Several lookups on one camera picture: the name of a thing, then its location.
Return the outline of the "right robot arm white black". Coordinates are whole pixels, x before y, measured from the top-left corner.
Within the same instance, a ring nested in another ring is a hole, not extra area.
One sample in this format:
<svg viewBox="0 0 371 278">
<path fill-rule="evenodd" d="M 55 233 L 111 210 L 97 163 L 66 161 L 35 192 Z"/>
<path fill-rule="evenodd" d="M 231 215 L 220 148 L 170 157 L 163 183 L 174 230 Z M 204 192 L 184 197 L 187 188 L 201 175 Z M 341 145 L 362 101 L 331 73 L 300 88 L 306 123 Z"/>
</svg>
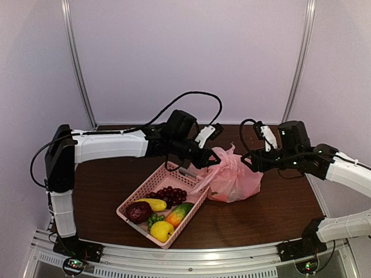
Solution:
<svg viewBox="0 0 371 278">
<path fill-rule="evenodd" d="M 296 170 L 323 184 L 341 185 L 349 192 L 370 197 L 370 166 L 328 144 L 312 146 L 304 122 L 291 120 L 278 126 L 277 134 L 261 121 L 245 119 L 239 138 L 247 153 L 241 161 L 255 173 L 277 169 Z M 320 243 L 370 235 L 370 207 L 344 216 L 312 220 L 297 243 L 308 256 Z"/>
</svg>

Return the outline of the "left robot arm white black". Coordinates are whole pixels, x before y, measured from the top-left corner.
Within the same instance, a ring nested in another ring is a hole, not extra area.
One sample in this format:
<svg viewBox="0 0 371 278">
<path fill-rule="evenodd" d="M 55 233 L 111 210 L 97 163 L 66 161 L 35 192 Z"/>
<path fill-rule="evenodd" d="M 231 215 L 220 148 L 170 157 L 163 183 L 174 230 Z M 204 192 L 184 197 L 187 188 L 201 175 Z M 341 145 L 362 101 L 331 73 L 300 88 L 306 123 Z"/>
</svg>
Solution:
<svg viewBox="0 0 371 278">
<path fill-rule="evenodd" d="M 164 124 L 111 131 L 71 130 L 68 125 L 60 126 L 45 155 L 45 185 L 57 233 L 62 238 L 61 248 L 71 257 L 83 252 L 82 242 L 75 238 L 77 228 L 72 203 L 77 165 L 111 158 L 174 155 L 202 169 L 221 162 L 206 145 L 214 132 L 213 126 L 206 126 L 192 139 L 186 131 L 167 131 Z"/>
</svg>

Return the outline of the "pink plastic bag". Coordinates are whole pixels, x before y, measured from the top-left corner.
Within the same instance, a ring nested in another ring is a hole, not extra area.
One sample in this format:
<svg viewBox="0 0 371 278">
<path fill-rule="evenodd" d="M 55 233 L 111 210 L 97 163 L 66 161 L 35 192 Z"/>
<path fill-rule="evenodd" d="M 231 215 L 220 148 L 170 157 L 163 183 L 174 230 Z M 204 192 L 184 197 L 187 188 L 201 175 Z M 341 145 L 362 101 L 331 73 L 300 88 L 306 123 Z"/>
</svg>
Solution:
<svg viewBox="0 0 371 278">
<path fill-rule="evenodd" d="M 260 192 L 263 174 L 252 172 L 241 162 L 241 155 L 234 153 L 235 145 L 232 144 L 228 150 L 221 147 L 213 147 L 212 150 L 221 162 L 199 171 L 198 175 L 202 180 L 190 194 L 194 195 L 204 188 L 209 188 L 209 200 L 232 203 Z"/>
</svg>

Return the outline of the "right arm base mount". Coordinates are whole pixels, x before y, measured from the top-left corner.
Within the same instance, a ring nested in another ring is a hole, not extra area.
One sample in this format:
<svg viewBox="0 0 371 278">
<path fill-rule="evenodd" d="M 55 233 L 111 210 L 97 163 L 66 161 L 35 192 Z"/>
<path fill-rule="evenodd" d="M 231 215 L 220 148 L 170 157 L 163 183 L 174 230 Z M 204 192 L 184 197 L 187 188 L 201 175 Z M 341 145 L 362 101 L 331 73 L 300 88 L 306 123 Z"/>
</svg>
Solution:
<svg viewBox="0 0 371 278">
<path fill-rule="evenodd" d="M 284 240 L 277 250 L 281 262 L 293 261 L 301 275 L 309 276 L 319 271 L 319 254 L 327 250 L 327 245 L 310 239 Z"/>
</svg>

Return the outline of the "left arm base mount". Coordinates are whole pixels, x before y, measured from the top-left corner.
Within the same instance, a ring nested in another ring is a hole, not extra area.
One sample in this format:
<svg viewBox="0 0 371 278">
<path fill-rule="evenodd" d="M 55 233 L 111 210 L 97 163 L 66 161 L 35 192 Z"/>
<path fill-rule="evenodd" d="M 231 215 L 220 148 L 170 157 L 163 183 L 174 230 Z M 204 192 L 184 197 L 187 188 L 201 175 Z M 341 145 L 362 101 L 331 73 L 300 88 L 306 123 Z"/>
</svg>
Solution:
<svg viewBox="0 0 371 278">
<path fill-rule="evenodd" d="M 91 262 L 100 262 L 103 248 L 101 244 L 86 242 L 73 236 L 58 237 L 53 251 L 66 256 L 62 263 L 62 270 L 66 275 L 75 277 L 82 274 Z"/>
</svg>

